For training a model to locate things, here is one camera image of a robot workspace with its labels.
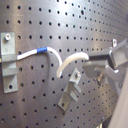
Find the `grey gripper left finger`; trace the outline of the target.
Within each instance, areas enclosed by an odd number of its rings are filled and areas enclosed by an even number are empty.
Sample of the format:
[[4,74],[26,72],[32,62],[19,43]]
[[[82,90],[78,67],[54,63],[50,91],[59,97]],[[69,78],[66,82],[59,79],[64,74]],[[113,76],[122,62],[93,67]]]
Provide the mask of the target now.
[[107,61],[88,61],[84,63],[83,69],[88,78],[95,78],[98,83],[104,83],[106,76],[116,74]]

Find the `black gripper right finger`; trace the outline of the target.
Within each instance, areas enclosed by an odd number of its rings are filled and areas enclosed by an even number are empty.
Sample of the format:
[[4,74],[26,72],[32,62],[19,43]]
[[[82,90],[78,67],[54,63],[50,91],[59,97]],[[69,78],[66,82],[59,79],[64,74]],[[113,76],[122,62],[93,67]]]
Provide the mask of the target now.
[[89,59],[90,60],[106,60],[110,56],[110,50],[104,49],[99,52],[90,52],[89,53]]

